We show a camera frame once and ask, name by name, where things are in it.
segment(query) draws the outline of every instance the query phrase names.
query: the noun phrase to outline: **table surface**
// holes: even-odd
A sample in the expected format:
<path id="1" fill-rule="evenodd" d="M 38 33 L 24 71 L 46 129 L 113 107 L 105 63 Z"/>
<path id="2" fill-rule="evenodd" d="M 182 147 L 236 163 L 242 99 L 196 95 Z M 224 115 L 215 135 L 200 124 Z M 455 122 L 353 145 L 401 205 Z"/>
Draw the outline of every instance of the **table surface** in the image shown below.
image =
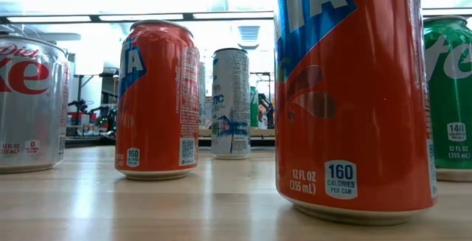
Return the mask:
<path id="1" fill-rule="evenodd" d="M 274 154 L 212 160 L 174 181 L 129 181 L 114 147 L 66 151 L 53 170 L 0 175 L 0 240 L 472 240 L 472 185 L 400 226 L 329 223 L 295 210 L 274 184 Z"/>

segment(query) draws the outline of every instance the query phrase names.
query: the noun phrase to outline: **white and blue can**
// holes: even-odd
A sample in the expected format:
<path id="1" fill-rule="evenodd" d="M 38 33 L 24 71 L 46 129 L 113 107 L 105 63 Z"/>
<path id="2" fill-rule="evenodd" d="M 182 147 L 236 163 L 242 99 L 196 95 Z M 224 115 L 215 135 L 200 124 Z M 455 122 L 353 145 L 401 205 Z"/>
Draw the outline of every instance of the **white and blue can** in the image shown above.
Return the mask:
<path id="1" fill-rule="evenodd" d="M 249 58 L 242 49 L 213 55 L 212 153 L 216 158 L 248 158 L 251 150 Z"/>

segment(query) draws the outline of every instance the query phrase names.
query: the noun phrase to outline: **qr code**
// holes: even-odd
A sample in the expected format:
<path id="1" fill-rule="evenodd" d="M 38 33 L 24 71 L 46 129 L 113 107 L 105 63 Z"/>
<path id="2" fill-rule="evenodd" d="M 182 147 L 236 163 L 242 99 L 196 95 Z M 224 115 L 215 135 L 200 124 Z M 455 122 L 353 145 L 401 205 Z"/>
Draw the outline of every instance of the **qr code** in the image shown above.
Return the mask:
<path id="1" fill-rule="evenodd" d="M 66 137 L 59 138 L 59 156 L 64 154 L 64 150 L 66 149 Z"/>
<path id="2" fill-rule="evenodd" d="M 181 138 L 180 143 L 180 165 L 195 163 L 195 139 Z"/>

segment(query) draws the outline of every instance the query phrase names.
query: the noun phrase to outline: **diet coke logo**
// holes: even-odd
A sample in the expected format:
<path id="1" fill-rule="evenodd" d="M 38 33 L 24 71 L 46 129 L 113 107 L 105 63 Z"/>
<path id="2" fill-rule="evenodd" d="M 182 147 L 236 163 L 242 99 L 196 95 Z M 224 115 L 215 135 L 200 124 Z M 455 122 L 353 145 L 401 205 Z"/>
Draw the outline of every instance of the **diet coke logo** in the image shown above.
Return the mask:
<path id="1" fill-rule="evenodd" d="M 39 49 L 19 48 L 14 43 L 0 45 L 0 74 L 6 74 L 4 77 L 0 76 L 0 92 L 11 92 L 14 90 L 22 94 L 44 93 L 48 89 L 47 86 L 44 87 L 44 84 L 40 84 L 42 87 L 39 86 L 36 89 L 28 87 L 31 85 L 31 82 L 42 81 L 49 77 L 48 68 L 34 60 L 38 55 Z M 13 57 L 20 57 L 20 61 L 15 63 L 15 60 L 18 58 Z M 22 57 L 33 60 L 22 60 Z M 34 75 L 26 74 L 27 69 L 31 71 L 31 68 L 36 69 L 37 72 Z"/>

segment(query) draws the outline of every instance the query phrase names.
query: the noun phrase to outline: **wooden countertop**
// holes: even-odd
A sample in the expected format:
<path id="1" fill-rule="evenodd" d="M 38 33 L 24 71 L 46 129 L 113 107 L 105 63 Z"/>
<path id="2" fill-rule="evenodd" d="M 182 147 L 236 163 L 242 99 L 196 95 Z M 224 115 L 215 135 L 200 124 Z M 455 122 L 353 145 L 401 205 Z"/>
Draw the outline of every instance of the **wooden countertop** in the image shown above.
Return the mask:
<path id="1" fill-rule="evenodd" d="M 0 175 L 0 240 L 472 240 L 472 184 L 400 226 L 329 223 L 295 210 L 274 185 L 274 154 L 212 160 L 174 181 L 128 181 L 113 147 L 66 151 L 53 170 Z"/>

